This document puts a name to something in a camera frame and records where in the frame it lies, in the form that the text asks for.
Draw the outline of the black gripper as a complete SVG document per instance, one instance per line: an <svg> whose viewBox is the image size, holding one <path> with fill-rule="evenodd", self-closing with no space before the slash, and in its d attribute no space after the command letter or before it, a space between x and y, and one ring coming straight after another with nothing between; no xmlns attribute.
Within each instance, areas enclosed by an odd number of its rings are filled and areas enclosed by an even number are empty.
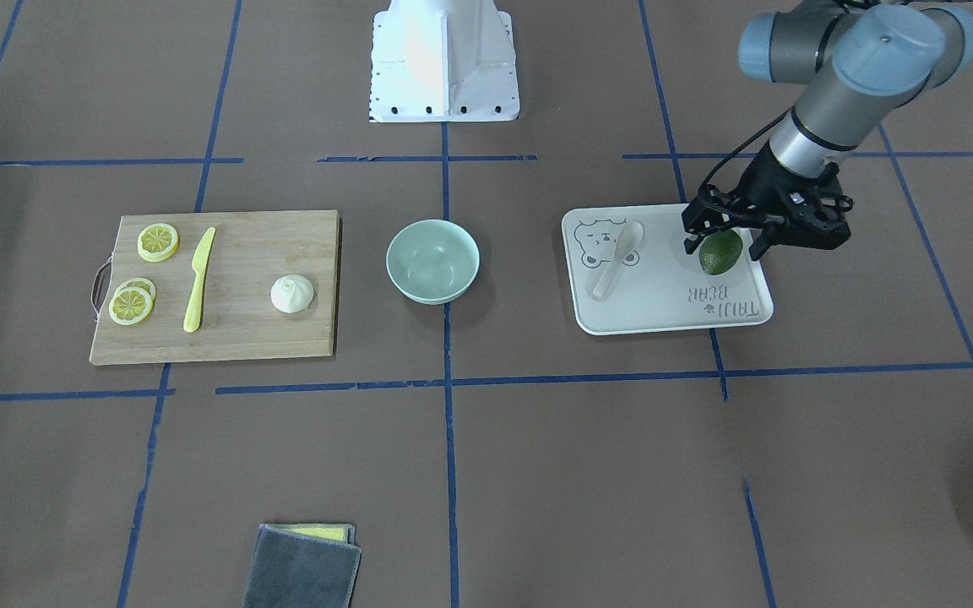
<svg viewBox="0 0 973 608"><path fill-rule="evenodd" d="M749 163L737 187L726 192L704 182L681 214L687 255L715 232L759 230L750 259L760 261L773 246L833 250L852 232L846 216L852 199L842 192L837 162L822 165L816 177L797 176L784 168L768 145Z"/></svg>

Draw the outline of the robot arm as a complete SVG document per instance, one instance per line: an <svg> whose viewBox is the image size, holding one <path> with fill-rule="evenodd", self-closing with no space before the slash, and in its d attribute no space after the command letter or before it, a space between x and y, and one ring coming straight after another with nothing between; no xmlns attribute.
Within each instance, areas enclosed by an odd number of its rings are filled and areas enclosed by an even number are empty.
<svg viewBox="0 0 973 608"><path fill-rule="evenodd" d="M747 77L800 84L795 104L761 128L762 147L731 190L702 181L681 214L686 253L718 232L758 230L748 255L770 247L833 250L848 242L853 201L838 174L894 109L946 84L973 61L973 13L803 1L754 17L738 65Z"/></svg>

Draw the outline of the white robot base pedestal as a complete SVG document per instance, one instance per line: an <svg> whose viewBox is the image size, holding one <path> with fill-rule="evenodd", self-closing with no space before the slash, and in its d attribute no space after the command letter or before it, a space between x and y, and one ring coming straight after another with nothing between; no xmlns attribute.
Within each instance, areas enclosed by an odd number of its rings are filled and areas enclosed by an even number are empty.
<svg viewBox="0 0 973 608"><path fill-rule="evenodd" d="M391 1L372 35L371 122L518 118L513 20L493 1Z"/></svg>

